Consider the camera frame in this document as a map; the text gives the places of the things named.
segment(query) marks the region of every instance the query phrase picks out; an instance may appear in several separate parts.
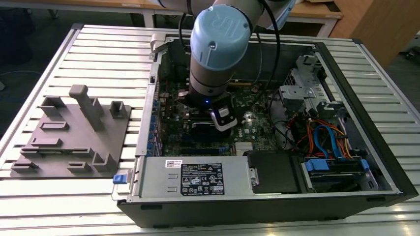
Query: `aluminum extrusion table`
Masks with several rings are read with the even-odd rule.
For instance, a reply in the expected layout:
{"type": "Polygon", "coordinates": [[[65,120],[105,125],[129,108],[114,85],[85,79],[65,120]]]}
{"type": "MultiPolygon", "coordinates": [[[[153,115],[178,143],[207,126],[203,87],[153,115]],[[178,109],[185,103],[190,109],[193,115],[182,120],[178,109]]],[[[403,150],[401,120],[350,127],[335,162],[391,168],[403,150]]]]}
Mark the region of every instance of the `aluminum extrusion table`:
{"type": "MultiPolygon", "coordinates": [[[[117,200],[129,195],[129,185],[114,185],[111,179],[10,179],[10,168],[19,158],[21,147],[29,142],[43,116],[38,108],[43,97],[66,96],[73,84],[86,84],[89,95],[99,97],[102,104],[123,100],[134,107],[119,165],[121,169],[134,167],[153,65],[150,42],[157,32],[177,33],[170,29],[91,25],[77,25],[69,33],[0,141],[0,235],[418,235],[419,197],[338,221],[154,230],[139,228],[117,206],[117,200]]],[[[283,39],[313,40],[311,37],[297,36],[283,36],[283,39]]],[[[350,39],[322,40],[420,191],[420,115],[365,45],[350,39]]],[[[70,97],[63,100],[75,103],[70,97]]]]}

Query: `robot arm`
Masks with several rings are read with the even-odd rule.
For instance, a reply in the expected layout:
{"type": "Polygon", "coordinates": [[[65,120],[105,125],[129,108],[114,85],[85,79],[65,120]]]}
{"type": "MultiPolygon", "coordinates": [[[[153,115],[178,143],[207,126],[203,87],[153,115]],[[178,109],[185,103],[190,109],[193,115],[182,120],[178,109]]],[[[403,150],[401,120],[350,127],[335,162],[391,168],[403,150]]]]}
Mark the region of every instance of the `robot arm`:
{"type": "MultiPolygon", "coordinates": [[[[190,91],[181,99],[190,106],[213,109],[219,131],[238,124],[226,93],[237,65],[245,57],[257,25],[273,27],[261,0],[154,0],[162,7],[197,16],[191,34],[190,91]]],[[[266,0],[283,26],[297,0],[266,0]]]]}

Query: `floor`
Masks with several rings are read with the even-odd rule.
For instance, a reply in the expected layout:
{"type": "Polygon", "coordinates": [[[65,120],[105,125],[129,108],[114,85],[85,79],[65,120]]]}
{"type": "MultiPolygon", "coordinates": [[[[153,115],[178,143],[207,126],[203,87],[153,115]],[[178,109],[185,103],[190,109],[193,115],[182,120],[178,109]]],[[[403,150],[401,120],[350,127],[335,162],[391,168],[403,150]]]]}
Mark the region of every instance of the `floor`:
{"type": "MultiPolygon", "coordinates": [[[[33,20],[37,31],[27,36],[34,58],[22,65],[2,64],[0,75],[9,71],[31,70],[43,72],[54,54],[62,44],[74,23],[114,26],[142,26],[141,16],[131,16],[123,13],[77,12],[59,11],[59,19],[54,20],[47,10],[34,10],[33,20]]],[[[158,17],[158,26],[178,28],[178,19],[158,17]]],[[[186,27],[193,28],[193,21],[186,22],[186,27]]],[[[398,56],[387,69],[395,83],[406,93],[418,110],[420,110],[420,63],[409,61],[405,56],[398,56]]],[[[0,137],[19,112],[21,106],[38,82],[39,76],[35,73],[15,73],[0,76],[0,82],[6,85],[0,91],[0,137]]]]}

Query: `power supply label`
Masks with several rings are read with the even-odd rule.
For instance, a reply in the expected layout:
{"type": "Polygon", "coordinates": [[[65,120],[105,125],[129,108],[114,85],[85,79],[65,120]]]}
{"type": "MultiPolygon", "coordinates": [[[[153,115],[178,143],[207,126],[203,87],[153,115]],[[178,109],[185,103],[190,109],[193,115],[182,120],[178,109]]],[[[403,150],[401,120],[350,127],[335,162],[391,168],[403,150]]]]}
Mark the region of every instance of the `power supply label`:
{"type": "Polygon", "coordinates": [[[183,196],[225,195],[222,164],[182,165],[183,196]]]}

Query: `circuit board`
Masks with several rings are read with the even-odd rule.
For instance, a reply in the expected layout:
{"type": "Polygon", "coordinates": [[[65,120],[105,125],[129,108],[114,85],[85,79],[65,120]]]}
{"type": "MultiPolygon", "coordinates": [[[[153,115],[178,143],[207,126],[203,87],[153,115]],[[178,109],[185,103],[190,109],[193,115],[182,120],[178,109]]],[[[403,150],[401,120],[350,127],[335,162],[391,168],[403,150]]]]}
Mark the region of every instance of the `circuit board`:
{"type": "MultiPolygon", "coordinates": [[[[161,90],[165,156],[233,156],[237,155],[237,142],[251,142],[254,150],[279,149],[269,119],[267,97],[246,112],[238,126],[219,132],[210,111],[199,111],[178,102],[179,89],[187,86],[169,83],[161,90]]],[[[237,107],[249,105],[258,94],[253,86],[231,87],[229,91],[237,107]]]]}

